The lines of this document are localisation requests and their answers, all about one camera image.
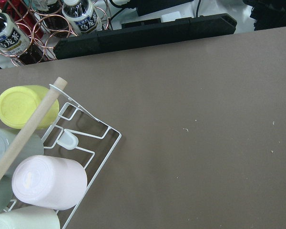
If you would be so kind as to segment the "oolong tea bottle left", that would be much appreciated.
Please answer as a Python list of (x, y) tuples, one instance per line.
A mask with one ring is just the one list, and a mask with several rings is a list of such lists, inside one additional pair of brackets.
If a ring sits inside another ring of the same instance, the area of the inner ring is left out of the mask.
[(0, 12), (0, 51), (22, 64), (46, 62), (43, 51), (34, 44), (6, 13)]

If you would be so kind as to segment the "black bar at table edge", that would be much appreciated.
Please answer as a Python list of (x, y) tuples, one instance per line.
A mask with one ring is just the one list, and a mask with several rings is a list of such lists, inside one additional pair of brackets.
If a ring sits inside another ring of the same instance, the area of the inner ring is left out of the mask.
[(237, 21), (227, 13), (181, 18), (159, 18), (124, 23), (119, 30), (105, 30), (63, 38), (54, 47), (57, 59), (142, 48), (234, 34)]

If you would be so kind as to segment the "mint green cup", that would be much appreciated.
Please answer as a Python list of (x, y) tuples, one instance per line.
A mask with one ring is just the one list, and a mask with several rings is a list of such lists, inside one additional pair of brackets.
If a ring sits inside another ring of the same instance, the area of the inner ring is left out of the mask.
[(9, 204), (13, 196), (11, 178), (3, 176), (0, 180), (0, 213)]

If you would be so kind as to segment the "white cup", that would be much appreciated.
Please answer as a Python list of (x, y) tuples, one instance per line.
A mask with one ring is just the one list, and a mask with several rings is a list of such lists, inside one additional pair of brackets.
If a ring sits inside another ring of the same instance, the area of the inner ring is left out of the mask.
[(54, 210), (28, 206), (0, 213), (0, 229), (60, 229)]

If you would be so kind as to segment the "oolong tea bottle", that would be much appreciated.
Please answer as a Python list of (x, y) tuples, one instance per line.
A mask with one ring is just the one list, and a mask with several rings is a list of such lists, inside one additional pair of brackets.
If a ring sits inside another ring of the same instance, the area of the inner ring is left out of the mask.
[(61, 11), (77, 35), (102, 30), (101, 19), (91, 0), (64, 0)]
[(0, 12), (0, 51), (22, 64), (46, 62), (43, 51), (34, 44), (6, 13)]

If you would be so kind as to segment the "pink cup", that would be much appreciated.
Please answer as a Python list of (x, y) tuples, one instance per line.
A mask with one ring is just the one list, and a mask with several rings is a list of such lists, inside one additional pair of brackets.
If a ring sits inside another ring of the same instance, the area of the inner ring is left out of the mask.
[(83, 198), (87, 175), (75, 160), (54, 156), (30, 156), (12, 176), (12, 190), (20, 201), (54, 210), (67, 210)]

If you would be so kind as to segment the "grey cup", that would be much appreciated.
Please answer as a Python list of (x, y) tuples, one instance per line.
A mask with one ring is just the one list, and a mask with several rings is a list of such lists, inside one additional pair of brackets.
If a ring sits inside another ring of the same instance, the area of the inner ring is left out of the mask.
[[(0, 128), (0, 160), (4, 156), (6, 150), (19, 133), (17, 129), (4, 129)], [(12, 177), (17, 166), (26, 158), (34, 155), (44, 155), (44, 147), (41, 138), (37, 134), (33, 134), (19, 155), (13, 161), (7, 172), (6, 176)]]

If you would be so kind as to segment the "red can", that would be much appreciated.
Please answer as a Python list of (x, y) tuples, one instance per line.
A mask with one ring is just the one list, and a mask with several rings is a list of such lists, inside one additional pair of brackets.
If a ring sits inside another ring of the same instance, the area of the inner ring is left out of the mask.
[(31, 11), (28, 0), (0, 0), (0, 9), (8, 14), (19, 28), (28, 36), (34, 30), (34, 38), (41, 40), (44, 36), (43, 29), (37, 24), (37, 19)]

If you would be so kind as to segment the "oolong tea bottle right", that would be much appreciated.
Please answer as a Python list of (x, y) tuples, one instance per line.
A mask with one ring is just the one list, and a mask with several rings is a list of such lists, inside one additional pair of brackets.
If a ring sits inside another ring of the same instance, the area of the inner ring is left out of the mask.
[(102, 30), (101, 19), (91, 0), (64, 0), (61, 11), (77, 35)]

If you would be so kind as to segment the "yellow cup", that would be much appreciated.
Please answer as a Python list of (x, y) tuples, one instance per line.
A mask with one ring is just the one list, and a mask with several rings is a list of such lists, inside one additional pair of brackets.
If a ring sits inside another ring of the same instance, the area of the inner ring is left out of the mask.
[(22, 129), (49, 91), (40, 85), (14, 86), (0, 95), (0, 120)]

